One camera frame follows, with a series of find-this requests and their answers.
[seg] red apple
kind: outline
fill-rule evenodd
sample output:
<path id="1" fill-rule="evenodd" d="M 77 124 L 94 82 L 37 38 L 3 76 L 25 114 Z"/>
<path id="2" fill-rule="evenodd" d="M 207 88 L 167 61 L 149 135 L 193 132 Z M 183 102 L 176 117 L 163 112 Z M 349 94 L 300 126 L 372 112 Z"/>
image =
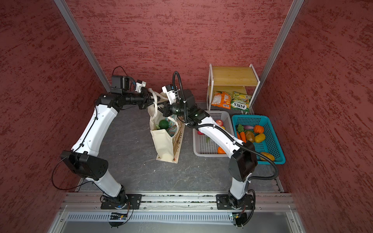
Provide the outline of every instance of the red apple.
<path id="1" fill-rule="evenodd" d="M 216 121 L 216 124 L 218 124 L 219 126 L 223 126 L 223 125 L 224 125 L 224 123 L 223 123 L 222 120 L 217 120 L 217 121 Z"/>

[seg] perforated basket wall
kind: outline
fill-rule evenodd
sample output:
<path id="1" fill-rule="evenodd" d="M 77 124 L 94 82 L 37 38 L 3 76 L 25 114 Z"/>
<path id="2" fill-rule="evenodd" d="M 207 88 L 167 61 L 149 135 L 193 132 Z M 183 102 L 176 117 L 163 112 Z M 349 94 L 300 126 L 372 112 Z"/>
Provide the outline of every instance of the perforated basket wall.
<path id="1" fill-rule="evenodd" d="M 224 123 L 225 130 L 233 135 L 234 130 L 231 122 L 231 117 L 226 111 L 206 111 L 212 119 L 222 120 Z M 226 157 L 226 154 L 218 154 L 217 148 L 219 146 L 213 141 L 210 140 L 206 142 L 205 135 L 199 135 L 197 130 L 193 129 L 193 150 L 197 156 L 202 157 Z"/>
<path id="2" fill-rule="evenodd" d="M 254 143 L 257 152 L 267 152 L 275 157 L 275 164 L 284 164 L 285 156 L 282 152 L 279 140 L 273 129 L 271 121 L 266 116 L 259 115 L 234 115 L 232 117 L 234 125 L 234 134 L 236 135 L 236 127 L 241 125 L 260 125 L 264 127 L 264 134 L 266 139 L 261 143 Z M 261 161 L 258 157 L 258 164 L 269 164 L 269 162 Z"/>

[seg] snack bag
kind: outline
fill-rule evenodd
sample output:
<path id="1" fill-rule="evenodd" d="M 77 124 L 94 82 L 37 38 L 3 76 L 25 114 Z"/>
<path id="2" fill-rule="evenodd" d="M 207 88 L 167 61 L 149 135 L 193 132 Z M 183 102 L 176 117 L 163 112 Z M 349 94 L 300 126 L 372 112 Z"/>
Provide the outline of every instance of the snack bag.
<path id="1" fill-rule="evenodd" d="M 232 98 L 232 109 L 241 110 L 241 111 L 249 111 L 249 104 L 251 100 L 251 95 L 242 94 L 239 92 L 233 92 Z"/>
<path id="2" fill-rule="evenodd" d="M 214 98 L 212 99 L 211 105 L 230 109 L 231 94 L 223 91 L 214 91 Z"/>

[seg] carrot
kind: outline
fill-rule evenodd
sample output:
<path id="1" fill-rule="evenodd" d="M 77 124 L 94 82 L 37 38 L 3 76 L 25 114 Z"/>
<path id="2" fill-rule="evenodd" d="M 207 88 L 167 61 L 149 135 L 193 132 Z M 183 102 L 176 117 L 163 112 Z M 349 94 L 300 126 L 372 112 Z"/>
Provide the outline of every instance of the carrot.
<path id="1" fill-rule="evenodd" d="M 241 133 L 239 133 L 239 135 L 241 136 L 241 140 L 242 140 L 243 142 L 246 142 L 245 132 L 241 132 Z"/>

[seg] teal plastic basket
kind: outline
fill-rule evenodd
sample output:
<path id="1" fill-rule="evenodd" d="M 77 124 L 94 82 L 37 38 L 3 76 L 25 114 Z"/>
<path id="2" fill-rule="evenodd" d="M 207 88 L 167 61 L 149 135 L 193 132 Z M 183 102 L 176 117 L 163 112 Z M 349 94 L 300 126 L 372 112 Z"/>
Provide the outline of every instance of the teal plastic basket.
<path id="1" fill-rule="evenodd" d="M 279 140 L 273 129 L 271 121 L 266 116 L 260 115 L 234 115 L 232 117 L 234 133 L 237 135 L 237 126 L 241 125 L 260 125 L 264 127 L 264 134 L 266 139 L 261 143 L 255 143 L 255 150 L 257 152 L 267 152 L 275 157 L 275 164 L 284 164 L 286 159 L 283 155 Z M 258 156 L 258 164 L 269 164 L 269 162 L 261 161 Z"/>

